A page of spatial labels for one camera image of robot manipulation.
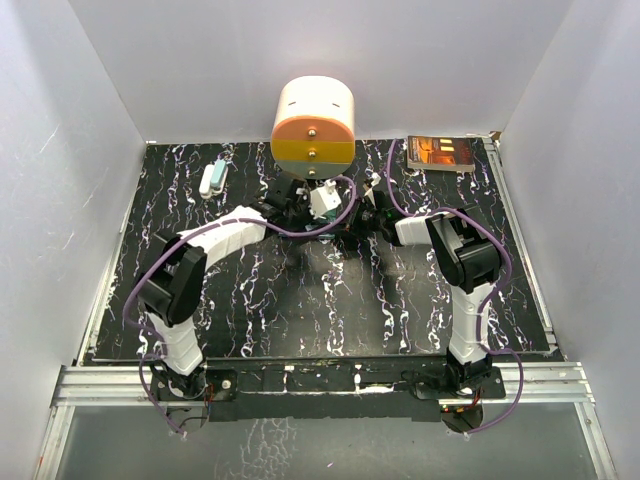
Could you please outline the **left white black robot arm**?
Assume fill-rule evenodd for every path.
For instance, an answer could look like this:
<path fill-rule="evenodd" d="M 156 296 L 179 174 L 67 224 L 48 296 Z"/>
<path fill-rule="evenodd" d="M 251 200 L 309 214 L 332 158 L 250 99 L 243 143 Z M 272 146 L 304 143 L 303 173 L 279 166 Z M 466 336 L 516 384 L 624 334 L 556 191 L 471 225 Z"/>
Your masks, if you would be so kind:
<path fill-rule="evenodd" d="M 154 236 L 136 286 L 136 299 L 160 338 L 159 362 L 164 370 L 152 367 L 152 373 L 174 395 L 194 399 L 206 387 L 204 356 L 193 317 L 207 270 L 244 247 L 263 241 L 269 225 L 298 232 L 310 219 L 308 183 L 281 173 L 255 200 L 203 227 L 181 233 L 162 231 Z"/>

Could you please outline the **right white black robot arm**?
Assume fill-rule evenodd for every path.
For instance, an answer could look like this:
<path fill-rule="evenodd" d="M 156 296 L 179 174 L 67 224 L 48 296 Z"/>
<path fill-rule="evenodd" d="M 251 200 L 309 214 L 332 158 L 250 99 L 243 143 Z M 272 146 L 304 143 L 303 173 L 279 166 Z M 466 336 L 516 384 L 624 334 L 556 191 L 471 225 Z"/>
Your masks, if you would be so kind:
<path fill-rule="evenodd" d="M 444 374 L 429 384 L 460 397 L 477 393 L 493 368 L 486 307 L 504 266 L 504 249 L 496 246 L 468 210 L 405 216 L 380 191 L 356 201 L 343 230 L 357 237 L 377 232 L 396 247 L 428 245 L 433 249 L 437 267 L 450 286 L 453 307 Z"/>

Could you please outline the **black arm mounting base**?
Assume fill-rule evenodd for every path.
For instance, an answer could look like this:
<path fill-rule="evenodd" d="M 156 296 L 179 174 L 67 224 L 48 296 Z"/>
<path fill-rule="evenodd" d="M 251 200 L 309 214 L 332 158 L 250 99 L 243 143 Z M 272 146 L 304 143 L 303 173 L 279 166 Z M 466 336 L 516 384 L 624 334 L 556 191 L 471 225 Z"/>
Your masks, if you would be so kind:
<path fill-rule="evenodd" d="M 483 421 L 481 403 L 506 396 L 500 369 L 450 356 L 208 359 L 187 376 L 150 363 L 144 387 L 171 415 L 195 406 L 196 420 L 383 419 L 444 422 L 466 432 Z"/>

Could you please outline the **blue-grey glasses case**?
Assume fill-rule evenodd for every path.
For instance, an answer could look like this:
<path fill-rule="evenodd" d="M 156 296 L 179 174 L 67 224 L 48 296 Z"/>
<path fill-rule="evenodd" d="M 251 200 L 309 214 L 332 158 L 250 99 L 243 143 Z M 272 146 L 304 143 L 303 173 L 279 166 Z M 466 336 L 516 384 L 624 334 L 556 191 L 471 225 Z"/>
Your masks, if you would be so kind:
<path fill-rule="evenodd" d="M 345 211 L 338 213 L 331 210 L 324 216 L 317 218 L 311 216 L 304 226 L 304 238 L 333 239 L 338 234 L 345 215 Z"/>

